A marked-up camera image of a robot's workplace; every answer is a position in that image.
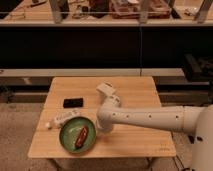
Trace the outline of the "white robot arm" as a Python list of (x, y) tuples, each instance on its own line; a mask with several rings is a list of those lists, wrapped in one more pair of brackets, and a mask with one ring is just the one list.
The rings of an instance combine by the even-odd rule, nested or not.
[(116, 96), (98, 109), (97, 129), (109, 133), (115, 124), (183, 132), (194, 137), (190, 171), (213, 171), (213, 104), (207, 107), (169, 106), (122, 108)]

